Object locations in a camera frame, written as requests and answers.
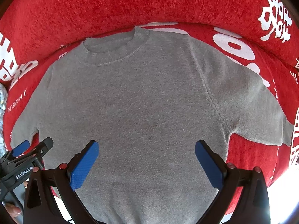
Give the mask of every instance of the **crew neck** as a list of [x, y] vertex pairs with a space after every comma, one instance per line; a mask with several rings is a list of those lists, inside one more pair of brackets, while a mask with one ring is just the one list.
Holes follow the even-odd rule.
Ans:
[[102, 38], [87, 38], [76, 49], [81, 64], [103, 66], [121, 61], [138, 51], [148, 40], [150, 30], [135, 27], [132, 31]]

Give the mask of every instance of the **human hand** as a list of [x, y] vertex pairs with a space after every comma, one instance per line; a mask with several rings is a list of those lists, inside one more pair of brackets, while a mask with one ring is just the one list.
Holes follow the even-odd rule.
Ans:
[[19, 207], [16, 207], [12, 204], [6, 203], [4, 204], [5, 209], [7, 210], [7, 212], [10, 214], [10, 216], [13, 218], [13, 220], [16, 222], [16, 224], [19, 224], [15, 217], [17, 217], [18, 215], [20, 215], [22, 213], [22, 210]]

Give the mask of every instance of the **red blanket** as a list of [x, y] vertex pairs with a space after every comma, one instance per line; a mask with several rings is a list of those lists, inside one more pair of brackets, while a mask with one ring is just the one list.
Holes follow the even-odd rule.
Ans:
[[[57, 49], [84, 37], [152, 21], [210, 24], [240, 34], [208, 25], [163, 26], [187, 31], [259, 73], [288, 120], [295, 123], [299, 100], [293, 66], [299, 60], [299, 34], [279, 0], [15, 0], [0, 21], [0, 80], [7, 86], [13, 80], [4, 116], [8, 148], [12, 127], [43, 73], [78, 44]], [[295, 137], [293, 147], [297, 145]], [[296, 150], [232, 135], [227, 161], [245, 169], [260, 166], [270, 185], [288, 168]]]

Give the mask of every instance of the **screw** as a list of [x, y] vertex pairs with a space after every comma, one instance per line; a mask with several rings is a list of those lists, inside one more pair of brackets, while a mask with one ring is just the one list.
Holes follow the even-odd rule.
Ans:
[[235, 168], [235, 165], [232, 164], [231, 162], [229, 162], [229, 163], [227, 164], [227, 166], [228, 166], [228, 168], [230, 168], [230, 169], [234, 169], [234, 168]]
[[39, 167], [34, 167], [32, 172], [36, 173], [39, 170]]
[[262, 172], [260, 167], [255, 167], [255, 171], [258, 172], [258, 173]]
[[68, 165], [66, 163], [62, 163], [62, 164], [59, 165], [59, 168], [60, 169], [66, 169], [67, 166]]

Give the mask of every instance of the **blue gripper pad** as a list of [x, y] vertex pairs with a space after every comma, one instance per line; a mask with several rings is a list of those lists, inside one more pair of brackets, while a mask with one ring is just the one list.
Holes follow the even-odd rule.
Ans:
[[23, 152], [28, 150], [29, 147], [30, 147], [29, 141], [27, 140], [23, 141], [20, 145], [18, 145], [13, 149], [13, 156], [14, 157], [20, 156]]
[[221, 190], [223, 187], [222, 172], [200, 141], [195, 144], [195, 155], [212, 186]]
[[95, 163], [95, 160], [99, 155], [99, 151], [99, 144], [95, 141], [72, 171], [70, 186], [73, 191], [81, 188], [90, 169], [92, 168], [92, 165]]

